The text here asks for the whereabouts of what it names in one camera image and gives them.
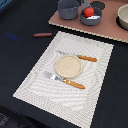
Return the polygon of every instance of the dark table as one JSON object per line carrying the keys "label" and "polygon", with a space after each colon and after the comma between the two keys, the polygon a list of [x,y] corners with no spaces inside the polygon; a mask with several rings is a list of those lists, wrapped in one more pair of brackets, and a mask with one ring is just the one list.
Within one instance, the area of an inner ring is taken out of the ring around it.
{"label": "dark table", "polygon": [[[0,11],[0,105],[51,128],[78,128],[13,97],[58,31],[114,45],[91,128],[128,127],[128,44],[49,25],[59,0],[14,0]],[[53,33],[34,38],[34,33]]]}

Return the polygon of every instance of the bowl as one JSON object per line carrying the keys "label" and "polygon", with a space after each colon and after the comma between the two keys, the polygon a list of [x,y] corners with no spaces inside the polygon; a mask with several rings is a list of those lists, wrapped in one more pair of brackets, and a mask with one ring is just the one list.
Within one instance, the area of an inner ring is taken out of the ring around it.
{"label": "bowl", "polygon": [[102,11],[96,7],[92,7],[92,8],[94,9],[94,16],[100,16],[100,17],[97,19],[88,19],[84,16],[84,10],[86,8],[82,9],[81,14],[80,14],[80,21],[85,25],[97,25],[101,21]]}
{"label": "bowl", "polygon": [[59,16],[65,20],[72,20],[78,16],[79,3],[76,0],[60,0],[58,2]]}
{"label": "bowl", "polygon": [[63,78],[73,78],[82,71],[81,60],[73,55],[64,55],[55,63],[55,70]]}
{"label": "bowl", "polygon": [[121,6],[118,9],[118,17],[119,17],[120,25],[124,29],[128,30],[128,4]]}

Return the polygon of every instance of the fork handle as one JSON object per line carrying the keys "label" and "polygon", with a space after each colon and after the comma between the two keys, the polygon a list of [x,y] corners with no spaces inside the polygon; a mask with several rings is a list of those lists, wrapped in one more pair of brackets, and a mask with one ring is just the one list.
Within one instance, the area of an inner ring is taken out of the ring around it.
{"label": "fork handle", "polygon": [[66,84],[72,85],[76,88],[79,88],[79,89],[85,89],[85,87],[82,84],[78,84],[78,83],[75,83],[75,82],[67,80],[67,79],[63,79],[63,82]]}
{"label": "fork handle", "polygon": [[93,62],[96,62],[97,61],[96,58],[92,58],[92,57],[87,57],[87,56],[82,56],[82,55],[77,55],[77,57],[79,59],[83,59],[83,60],[88,60],[88,61],[93,61]]}

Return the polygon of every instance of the fork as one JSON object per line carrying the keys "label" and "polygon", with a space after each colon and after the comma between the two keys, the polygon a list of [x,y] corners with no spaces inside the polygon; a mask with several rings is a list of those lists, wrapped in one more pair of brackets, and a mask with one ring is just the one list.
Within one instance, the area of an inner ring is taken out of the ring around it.
{"label": "fork", "polygon": [[74,86],[76,88],[85,89],[85,87],[82,84],[78,84],[78,83],[75,83],[73,81],[70,81],[70,80],[67,80],[67,79],[64,79],[64,78],[60,78],[60,77],[58,77],[58,76],[56,76],[54,74],[51,74],[50,72],[45,71],[44,74],[45,74],[45,76],[47,78],[49,78],[51,80],[60,80],[60,81],[62,81],[64,83],[72,85],[72,86]]}

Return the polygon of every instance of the white placemat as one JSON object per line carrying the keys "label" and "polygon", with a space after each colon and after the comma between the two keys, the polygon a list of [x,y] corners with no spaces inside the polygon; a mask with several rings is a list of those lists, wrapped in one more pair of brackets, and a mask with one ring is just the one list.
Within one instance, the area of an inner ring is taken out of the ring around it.
{"label": "white placemat", "polygon": [[[79,127],[90,128],[112,48],[111,44],[59,31],[13,96]],[[45,71],[56,74],[55,62],[62,55],[55,50],[97,58],[97,62],[81,60],[82,73],[70,79],[83,84],[84,90],[44,76]]]}

